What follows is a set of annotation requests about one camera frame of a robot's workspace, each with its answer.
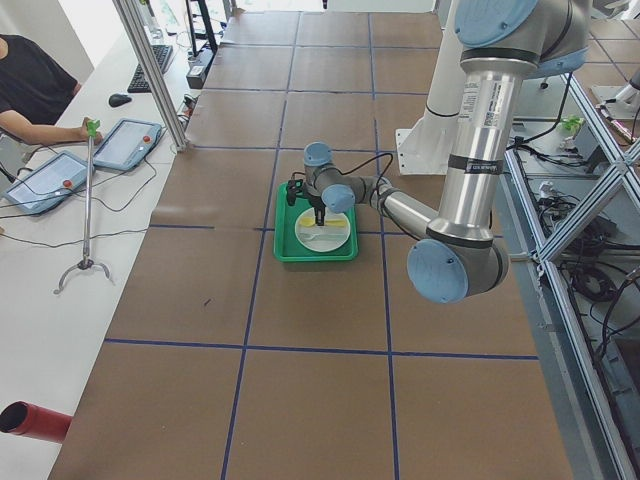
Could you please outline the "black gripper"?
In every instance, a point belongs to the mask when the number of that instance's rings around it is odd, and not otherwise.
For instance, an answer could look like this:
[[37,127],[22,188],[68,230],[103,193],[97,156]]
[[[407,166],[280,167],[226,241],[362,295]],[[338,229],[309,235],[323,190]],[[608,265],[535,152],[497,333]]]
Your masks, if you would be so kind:
[[315,208],[314,209],[314,220],[315,225],[320,226],[320,224],[325,223],[325,209],[324,202],[322,201],[320,196],[310,195],[309,203]]

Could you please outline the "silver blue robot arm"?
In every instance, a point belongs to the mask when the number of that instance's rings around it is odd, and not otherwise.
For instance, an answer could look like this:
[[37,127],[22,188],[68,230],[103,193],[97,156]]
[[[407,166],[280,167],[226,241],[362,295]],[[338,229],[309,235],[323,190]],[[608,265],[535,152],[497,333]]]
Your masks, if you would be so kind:
[[459,69],[443,194],[432,209],[384,177],[341,172],[328,145],[304,150],[302,193],[322,219],[368,204],[417,238],[407,271],[414,288],[437,303],[490,291],[509,259],[489,217],[509,139],[516,99],[527,79],[578,69],[585,61],[589,1],[455,1],[446,24]]

